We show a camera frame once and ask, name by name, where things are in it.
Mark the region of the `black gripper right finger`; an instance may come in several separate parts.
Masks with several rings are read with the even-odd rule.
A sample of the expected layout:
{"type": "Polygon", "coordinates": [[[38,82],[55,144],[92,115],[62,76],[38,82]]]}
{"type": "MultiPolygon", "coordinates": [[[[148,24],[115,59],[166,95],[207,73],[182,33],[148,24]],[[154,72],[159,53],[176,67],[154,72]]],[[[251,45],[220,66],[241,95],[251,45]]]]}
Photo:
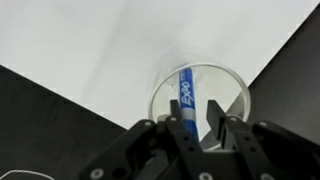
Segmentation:
{"type": "Polygon", "coordinates": [[[222,150],[210,155],[214,180],[320,180],[320,147],[270,121],[248,124],[207,103],[222,150]]]}

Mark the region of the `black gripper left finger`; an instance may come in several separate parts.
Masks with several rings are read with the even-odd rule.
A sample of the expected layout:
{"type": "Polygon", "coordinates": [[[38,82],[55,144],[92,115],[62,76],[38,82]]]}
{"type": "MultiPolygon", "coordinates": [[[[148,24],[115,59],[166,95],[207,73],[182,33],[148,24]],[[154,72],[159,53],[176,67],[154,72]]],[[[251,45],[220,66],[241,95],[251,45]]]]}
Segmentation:
{"type": "Polygon", "coordinates": [[[79,180],[209,180],[212,155],[181,121],[177,100],[163,121],[138,121],[79,173],[79,180]]]}

